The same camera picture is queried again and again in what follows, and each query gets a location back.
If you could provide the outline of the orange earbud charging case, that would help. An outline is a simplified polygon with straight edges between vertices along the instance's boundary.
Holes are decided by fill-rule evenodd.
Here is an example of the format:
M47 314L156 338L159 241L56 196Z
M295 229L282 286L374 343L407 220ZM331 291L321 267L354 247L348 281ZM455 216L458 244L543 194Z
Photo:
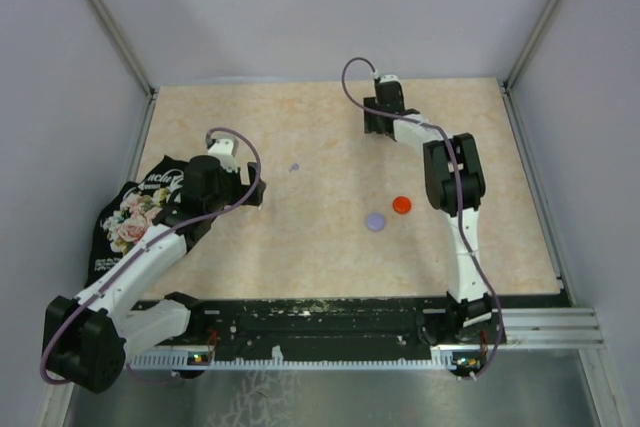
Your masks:
M398 196L393 200L392 208L396 213L406 215L412 209L412 202L406 196Z

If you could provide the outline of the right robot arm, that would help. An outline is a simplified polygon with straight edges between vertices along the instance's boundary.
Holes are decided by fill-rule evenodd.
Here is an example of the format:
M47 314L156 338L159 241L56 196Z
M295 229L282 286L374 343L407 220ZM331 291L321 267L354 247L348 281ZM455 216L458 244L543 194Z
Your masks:
M374 80L374 95L363 100L364 132L390 137L422 157L426 196L444 215L453 261L449 270L445 320L435 337L470 342L493 317L492 289L481 272L478 221L486 183L474 137L450 136L407 109L398 78Z

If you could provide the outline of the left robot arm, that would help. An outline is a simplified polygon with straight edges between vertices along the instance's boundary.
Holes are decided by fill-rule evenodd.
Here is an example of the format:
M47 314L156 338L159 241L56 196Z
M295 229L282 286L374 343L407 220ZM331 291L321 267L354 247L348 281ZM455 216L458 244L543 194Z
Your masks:
M56 297L46 308L41 379L74 383L93 393L111 387L132 360L165 340L194 344L208 320L196 300L172 293L150 309L132 313L141 295L205 237L218 217L241 206L258 207L266 188L259 159L248 163L248 184L210 155L192 158L176 203L168 203L124 257L73 298Z

